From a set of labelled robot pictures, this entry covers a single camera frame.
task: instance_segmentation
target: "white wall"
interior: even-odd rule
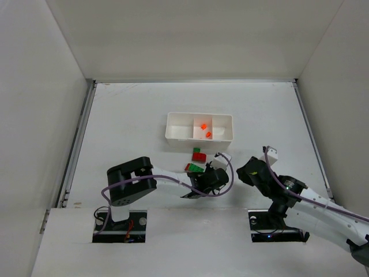
[[[342,0],[47,0],[88,78],[297,78]]]
[[[298,86],[337,201],[369,216],[369,1],[345,0]]]
[[[31,273],[86,82],[45,0],[0,0],[0,268]]]

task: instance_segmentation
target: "green block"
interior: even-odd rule
[[[190,164],[189,171],[191,172],[204,172],[204,169],[200,166],[197,166],[196,164]]]

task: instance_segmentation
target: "white tray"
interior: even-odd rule
[[[172,147],[225,149],[233,140],[233,119],[228,114],[169,113],[165,137]]]

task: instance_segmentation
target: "red object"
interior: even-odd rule
[[[192,161],[197,163],[206,163],[206,154],[204,153],[193,153]]]

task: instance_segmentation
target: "metal edge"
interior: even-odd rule
[[[67,164],[65,167],[62,182],[59,188],[58,196],[55,200],[54,208],[63,208],[64,198],[70,192],[70,187],[73,181],[74,173],[76,172],[77,161],[80,155],[82,147],[82,141],[85,135],[88,118],[90,115],[93,97],[96,90],[96,81],[92,79],[86,79],[88,87],[85,96],[84,103],[82,105],[80,118],[78,120],[77,129],[74,134],[73,142],[69,152]]]
[[[145,79],[145,78],[127,78],[127,79],[97,79],[96,83],[292,83],[295,79],[242,79],[242,78],[173,78],[173,79]]]
[[[317,160],[318,160],[318,163],[319,163],[319,168],[321,169],[321,173],[322,173],[324,183],[325,183],[325,186],[326,186],[326,189],[327,189],[327,192],[328,192],[328,196],[329,196],[329,198],[332,199],[333,198],[332,191],[330,190],[329,182],[328,182],[328,179],[327,179],[327,175],[325,173],[325,169],[324,169],[324,166],[323,166],[323,163],[322,163],[322,159],[321,159],[321,156],[319,154],[318,147],[317,147],[317,144],[316,144],[315,139],[314,139],[314,135],[312,134],[312,130],[311,130],[311,127],[310,127],[309,120],[307,118],[307,114],[305,112],[304,105],[302,103],[302,99],[301,99],[301,96],[300,96],[298,85],[297,85],[296,81],[293,81],[292,84],[293,84],[293,88],[295,89],[296,97],[298,99],[298,102],[299,102],[299,105],[300,105],[300,108],[301,108],[301,112],[302,112],[302,115],[303,115],[303,118],[304,118],[304,121],[305,121],[305,125],[306,125],[307,131],[308,131],[309,136],[310,136],[312,147],[313,147],[314,152],[315,152],[315,156],[317,157]]]

